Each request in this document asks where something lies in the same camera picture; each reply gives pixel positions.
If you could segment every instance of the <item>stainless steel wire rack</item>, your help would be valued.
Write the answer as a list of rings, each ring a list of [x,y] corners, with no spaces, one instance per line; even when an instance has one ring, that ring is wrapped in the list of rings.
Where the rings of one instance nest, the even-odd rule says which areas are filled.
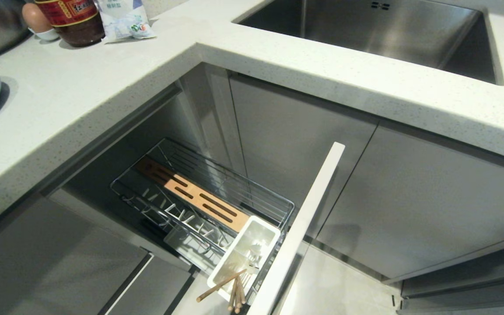
[[[141,159],[145,157],[180,174],[243,213],[256,215],[280,229],[278,245],[248,294],[248,298],[253,299],[286,235],[294,211],[293,202],[170,138],[162,139]],[[177,248],[179,244],[172,246],[194,265],[210,273],[211,266],[214,267],[236,237],[236,231],[138,172],[134,167],[138,161],[118,176],[110,184],[110,189],[156,227],[169,233],[167,238],[170,241],[194,240],[197,248],[182,250]]]

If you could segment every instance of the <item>egg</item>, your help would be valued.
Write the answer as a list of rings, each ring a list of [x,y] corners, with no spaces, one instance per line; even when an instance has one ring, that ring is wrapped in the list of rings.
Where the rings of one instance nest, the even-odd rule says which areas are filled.
[[[22,7],[22,17],[34,32],[42,33],[52,29],[44,13],[34,3],[27,3]]]

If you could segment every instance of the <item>gray cabinet door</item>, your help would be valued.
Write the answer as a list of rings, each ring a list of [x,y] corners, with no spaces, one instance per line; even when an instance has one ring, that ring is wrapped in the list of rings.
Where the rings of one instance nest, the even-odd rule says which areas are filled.
[[[396,280],[502,249],[500,163],[458,143],[381,124],[318,239]]]
[[[95,315],[146,255],[46,199],[17,214],[0,232],[1,315]]]
[[[332,143],[346,146],[307,233],[316,237],[378,121],[258,80],[230,83],[248,177],[293,201],[296,211]]]
[[[173,311],[190,273],[153,257],[107,315],[160,315]]]

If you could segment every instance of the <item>floor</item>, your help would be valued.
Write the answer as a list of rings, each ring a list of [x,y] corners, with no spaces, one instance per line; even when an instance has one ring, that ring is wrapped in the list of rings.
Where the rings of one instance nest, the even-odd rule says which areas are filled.
[[[200,303],[196,297],[207,291],[207,278],[198,275],[173,315],[228,314],[227,302],[212,294]],[[372,277],[309,246],[298,269],[280,315],[394,315],[400,289],[382,285]]]

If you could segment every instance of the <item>white door edge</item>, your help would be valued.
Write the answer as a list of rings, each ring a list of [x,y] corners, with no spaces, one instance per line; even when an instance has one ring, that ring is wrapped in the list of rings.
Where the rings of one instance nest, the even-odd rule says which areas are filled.
[[[334,171],[338,167],[338,162],[342,157],[343,150],[346,146],[341,143],[334,142],[330,152],[324,160],[324,164],[320,168],[314,183],[310,187],[310,191],[306,195],[306,199],[297,214],[296,219],[290,228],[285,241],[281,245],[281,249],[274,260],[272,267],[268,271],[266,278],[262,282],[260,291],[254,299],[254,303],[248,310],[248,315],[267,315],[272,310],[275,299],[280,287],[284,282],[287,272],[293,262],[295,253],[306,234],[306,230],[318,209],[318,205],[328,188],[328,184],[334,175]]]

